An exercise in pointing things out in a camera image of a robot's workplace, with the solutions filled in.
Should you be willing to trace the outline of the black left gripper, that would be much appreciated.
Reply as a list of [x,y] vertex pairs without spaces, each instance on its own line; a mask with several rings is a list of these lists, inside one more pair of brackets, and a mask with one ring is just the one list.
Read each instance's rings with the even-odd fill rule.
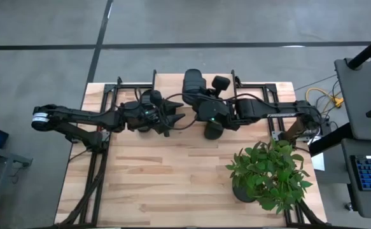
[[[143,108],[148,111],[148,115],[151,118],[148,126],[156,133],[169,137],[169,130],[160,121],[159,106],[162,101],[163,98],[161,93],[158,90],[152,90],[149,95],[143,96]],[[182,106],[184,106],[184,104],[180,102],[164,101],[164,109],[166,111],[175,110]],[[146,122],[143,121],[140,116],[137,100],[123,104],[123,117],[127,124],[127,128],[131,131],[146,126]],[[174,128],[175,123],[184,117],[185,114],[170,114],[164,118],[164,121],[169,128]]]

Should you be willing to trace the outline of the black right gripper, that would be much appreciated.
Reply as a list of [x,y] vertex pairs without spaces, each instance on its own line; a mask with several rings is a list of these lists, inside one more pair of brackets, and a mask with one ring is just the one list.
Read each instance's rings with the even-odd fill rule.
[[215,76],[211,83],[213,88],[200,89],[198,119],[221,126],[229,130],[238,130],[233,104],[236,97],[223,99],[222,91],[230,86],[230,80],[223,76]]

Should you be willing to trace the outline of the black plant pot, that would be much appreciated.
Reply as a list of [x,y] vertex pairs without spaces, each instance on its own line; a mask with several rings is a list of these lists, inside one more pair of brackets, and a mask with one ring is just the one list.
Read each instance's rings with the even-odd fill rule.
[[247,186],[232,187],[232,191],[236,199],[244,203],[252,203],[256,200],[256,198],[250,197],[248,195],[248,190],[249,188]]

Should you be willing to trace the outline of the white paper sheet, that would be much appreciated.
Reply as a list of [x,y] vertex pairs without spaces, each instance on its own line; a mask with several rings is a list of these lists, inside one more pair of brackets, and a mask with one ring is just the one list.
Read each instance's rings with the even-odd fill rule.
[[325,159],[324,159],[323,153],[312,156],[311,161],[312,161],[314,170],[325,171]]

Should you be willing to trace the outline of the black pole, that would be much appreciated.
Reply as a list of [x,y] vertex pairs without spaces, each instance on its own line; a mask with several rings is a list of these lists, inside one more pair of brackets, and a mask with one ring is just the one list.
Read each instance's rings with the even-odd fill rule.
[[358,69],[364,62],[371,58],[371,44],[369,44],[363,51],[361,51],[353,59],[347,61],[348,68]]

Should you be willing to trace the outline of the grey keyboard desk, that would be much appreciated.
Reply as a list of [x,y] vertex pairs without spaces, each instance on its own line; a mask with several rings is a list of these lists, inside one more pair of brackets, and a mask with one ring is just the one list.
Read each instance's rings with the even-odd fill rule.
[[364,218],[371,218],[371,191],[361,191],[354,175],[353,156],[371,156],[371,141],[344,139],[341,141],[350,183],[347,186],[353,210]]

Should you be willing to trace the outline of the green leafy plant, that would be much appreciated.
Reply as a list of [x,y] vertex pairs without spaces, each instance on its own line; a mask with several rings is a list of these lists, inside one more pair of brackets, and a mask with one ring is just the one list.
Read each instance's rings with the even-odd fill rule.
[[276,214],[291,210],[305,198],[313,184],[304,170],[304,158],[294,152],[288,141],[258,142],[235,153],[229,164],[232,187],[247,186],[248,195],[256,198],[265,211]]

